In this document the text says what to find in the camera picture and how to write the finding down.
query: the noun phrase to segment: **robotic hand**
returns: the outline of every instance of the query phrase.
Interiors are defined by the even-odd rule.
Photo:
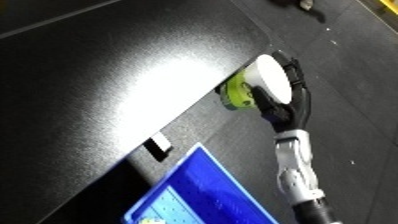
[[[298,223],[341,224],[324,192],[318,188],[318,179],[311,167],[309,134],[304,130],[311,114],[311,94],[300,64],[280,51],[272,56],[288,76],[292,101],[288,105],[278,104],[259,86],[252,87],[251,93],[262,117],[277,133],[278,187],[292,206]]]

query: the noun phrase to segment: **gray floor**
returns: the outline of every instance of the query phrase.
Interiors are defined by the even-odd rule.
[[[292,1],[233,2],[270,35],[268,52],[302,63],[313,95],[313,165],[338,216],[398,223],[398,36],[353,0],[318,0],[317,15]],[[144,149],[128,158],[147,183],[202,142],[280,223],[294,223],[276,187],[274,133],[257,111],[227,111],[209,93],[163,132],[174,145],[164,162]]]

